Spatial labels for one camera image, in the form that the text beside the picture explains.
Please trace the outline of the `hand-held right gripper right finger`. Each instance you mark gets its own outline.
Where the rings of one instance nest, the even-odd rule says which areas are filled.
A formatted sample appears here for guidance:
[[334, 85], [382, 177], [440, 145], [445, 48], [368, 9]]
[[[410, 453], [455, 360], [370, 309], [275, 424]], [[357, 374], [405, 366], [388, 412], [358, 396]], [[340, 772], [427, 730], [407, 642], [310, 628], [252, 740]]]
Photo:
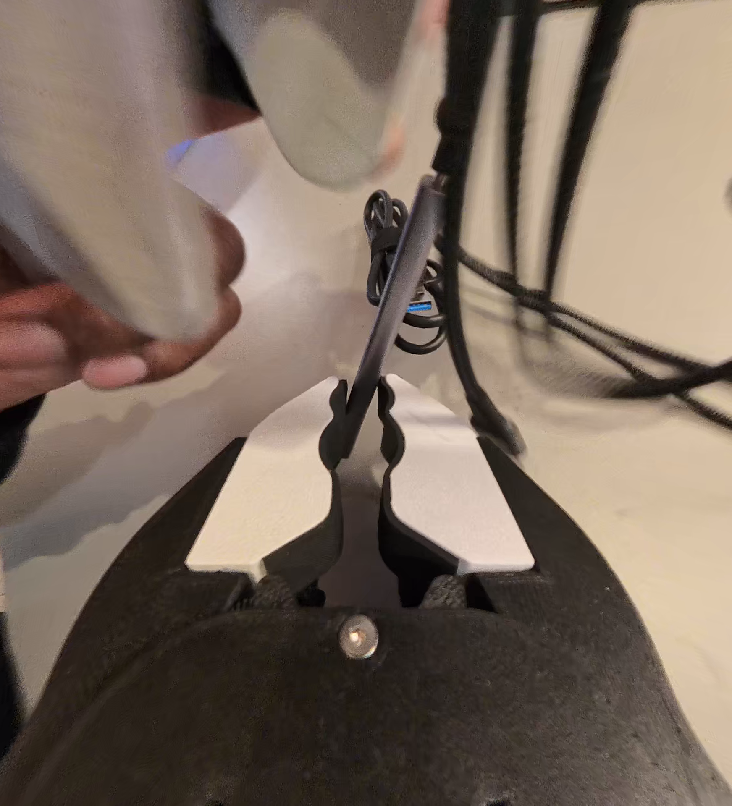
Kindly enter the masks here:
[[381, 378], [380, 555], [400, 599], [438, 576], [527, 572], [535, 559], [476, 432], [395, 374]]

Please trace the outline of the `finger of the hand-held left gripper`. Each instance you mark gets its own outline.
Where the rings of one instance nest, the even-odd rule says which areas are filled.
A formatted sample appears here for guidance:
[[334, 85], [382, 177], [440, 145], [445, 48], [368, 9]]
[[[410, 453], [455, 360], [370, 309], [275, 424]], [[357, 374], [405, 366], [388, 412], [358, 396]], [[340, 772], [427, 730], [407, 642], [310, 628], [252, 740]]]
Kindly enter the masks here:
[[269, 9], [255, 35], [255, 98], [307, 181], [345, 188], [380, 162], [415, 9]]

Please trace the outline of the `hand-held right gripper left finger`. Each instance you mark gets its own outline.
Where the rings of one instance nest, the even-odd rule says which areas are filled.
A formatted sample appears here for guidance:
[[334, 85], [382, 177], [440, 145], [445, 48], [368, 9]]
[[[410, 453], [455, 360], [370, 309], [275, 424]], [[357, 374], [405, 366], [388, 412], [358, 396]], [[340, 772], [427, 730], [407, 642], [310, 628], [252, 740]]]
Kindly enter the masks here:
[[347, 383], [329, 377], [249, 434], [185, 564], [290, 588], [317, 582], [342, 546], [341, 459]]

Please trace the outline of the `person's left hand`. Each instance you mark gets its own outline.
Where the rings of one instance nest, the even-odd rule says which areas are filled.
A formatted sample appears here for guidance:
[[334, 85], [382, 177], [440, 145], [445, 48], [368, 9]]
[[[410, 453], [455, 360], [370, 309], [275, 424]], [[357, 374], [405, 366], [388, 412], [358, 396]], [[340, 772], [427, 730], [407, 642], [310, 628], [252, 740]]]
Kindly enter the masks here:
[[175, 377], [207, 356], [238, 323], [232, 289], [246, 258], [239, 229], [217, 211], [202, 214], [213, 239], [218, 316], [198, 340], [136, 333], [58, 281], [31, 281], [0, 231], [0, 412], [81, 381], [111, 391]]

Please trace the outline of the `slim grey usb hub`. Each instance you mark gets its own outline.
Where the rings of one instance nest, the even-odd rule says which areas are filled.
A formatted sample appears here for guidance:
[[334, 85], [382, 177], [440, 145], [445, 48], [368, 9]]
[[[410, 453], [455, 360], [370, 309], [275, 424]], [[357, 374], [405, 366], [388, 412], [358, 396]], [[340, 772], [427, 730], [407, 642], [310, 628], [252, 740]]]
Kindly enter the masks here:
[[394, 346], [434, 240], [441, 229], [444, 199], [442, 179], [433, 175], [423, 176], [381, 293], [367, 346], [351, 385], [342, 428], [341, 458], [351, 455], [367, 416], [383, 365]]

